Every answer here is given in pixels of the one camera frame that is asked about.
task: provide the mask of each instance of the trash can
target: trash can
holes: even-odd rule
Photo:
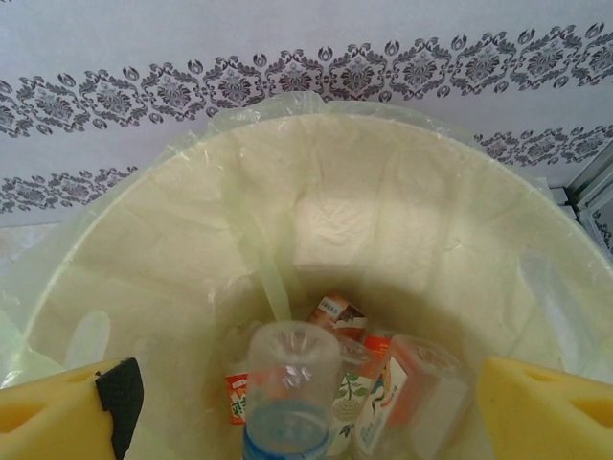
[[[611,379],[613,271],[548,197],[406,108],[287,93],[217,115],[0,281],[3,386],[135,356],[127,458],[239,458],[223,334],[330,291],[445,346]],[[443,458],[493,455],[475,407]]]

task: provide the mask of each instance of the clear plastic liner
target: clear plastic liner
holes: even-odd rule
[[[556,276],[527,283],[524,254]],[[580,330],[542,305],[561,289]],[[330,291],[473,375],[497,354],[610,378],[613,271],[554,203],[456,128],[288,93],[218,114],[17,261],[0,279],[0,381],[136,356],[128,458],[239,458],[221,338],[305,319]],[[90,327],[103,349],[70,352]],[[559,334],[580,343],[560,350]],[[443,458],[492,458],[474,406]]]

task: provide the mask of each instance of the decorative border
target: decorative border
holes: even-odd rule
[[[0,215],[14,211],[71,208],[85,205],[137,170],[129,166],[98,172],[81,171],[79,175],[68,172],[52,173],[50,177],[33,175],[31,179],[4,178],[0,182]]]
[[[543,162],[554,165],[559,161],[571,164],[600,153],[613,139],[613,125],[593,129],[578,126],[570,132],[564,132],[561,127],[541,133],[531,130],[521,134],[496,132],[489,138],[482,134],[474,138],[489,156],[508,165],[535,166]]]
[[[602,217],[600,211],[596,211],[592,218],[594,219],[594,223],[596,223],[596,228],[601,232],[602,240],[604,241],[604,245],[608,248],[611,257],[613,257],[613,233],[609,230],[609,226],[607,223],[600,222],[599,219]]]
[[[529,29],[518,37],[487,33],[471,42],[458,35],[448,44],[437,37],[407,47],[390,41],[378,51],[369,43],[350,45],[346,52],[324,46],[317,56],[299,49],[277,57],[257,53],[251,61],[218,57],[210,68],[194,59],[187,69],[167,62],[151,64],[146,72],[127,66],[120,76],[103,69],[86,71],[80,79],[59,74],[59,84],[40,76],[22,77],[17,85],[0,80],[0,132],[28,137],[34,128],[52,134],[109,124],[135,127],[147,118],[155,124],[194,120],[200,111],[212,117],[222,108],[284,91],[311,90],[326,101],[387,103],[596,85],[612,81],[612,75],[613,32],[605,33],[603,22],[580,34],[571,25],[539,36]]]

